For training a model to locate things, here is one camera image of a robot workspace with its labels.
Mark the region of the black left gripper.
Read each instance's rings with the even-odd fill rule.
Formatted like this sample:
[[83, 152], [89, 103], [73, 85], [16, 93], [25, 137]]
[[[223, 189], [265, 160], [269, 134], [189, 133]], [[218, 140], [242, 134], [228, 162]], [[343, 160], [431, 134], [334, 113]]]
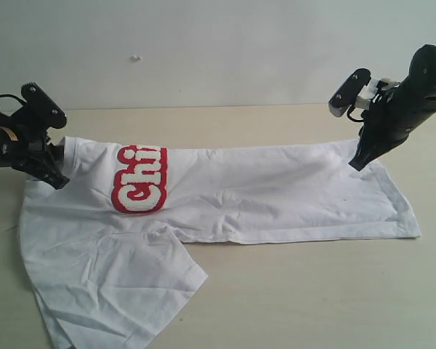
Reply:
[[49, 128], [26, 105], [11, 115], [11, 122], [19, 142], [12, 151], [12, 168], [43, 181], [54, 189], [64, 188], [70, 182], [61, 171], [65, 160], [65, 142], [51, 143]]

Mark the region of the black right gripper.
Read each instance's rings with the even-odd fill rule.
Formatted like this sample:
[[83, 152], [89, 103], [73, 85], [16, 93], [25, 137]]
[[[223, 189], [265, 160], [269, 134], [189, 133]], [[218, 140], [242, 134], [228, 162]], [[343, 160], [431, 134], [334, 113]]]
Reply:
[[427, 88], [404, 81], [380, 94], [363, 112], [363, 127], [349, 165], [362, 171], [372, 161], [403, 144], [427, 120]]

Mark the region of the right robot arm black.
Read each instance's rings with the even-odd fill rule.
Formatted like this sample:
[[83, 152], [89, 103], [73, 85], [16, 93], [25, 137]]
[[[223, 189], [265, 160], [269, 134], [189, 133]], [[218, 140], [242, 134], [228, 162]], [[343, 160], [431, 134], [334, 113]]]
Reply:
[[408, 75], [381, 92], [363, 111], [359, 142], [349, 165], [360, 171], [402, 145], [417, 127], [436, 113], [436, 46], [424, 45], [412, 57]]

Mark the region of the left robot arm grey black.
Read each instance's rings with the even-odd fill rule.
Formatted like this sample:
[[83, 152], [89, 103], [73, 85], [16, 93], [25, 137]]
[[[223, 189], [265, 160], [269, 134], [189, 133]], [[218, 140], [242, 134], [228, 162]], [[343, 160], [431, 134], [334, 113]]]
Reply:
[[51, 143], [48, 129], [61, 129], [67, 123], [56, 108], [45, 116], [24, 105], [8, 116], [0, 111], [0, 168], [12, 168], [43, 181], [54, 189], [69, 183], [61, 170], [64, 147]]

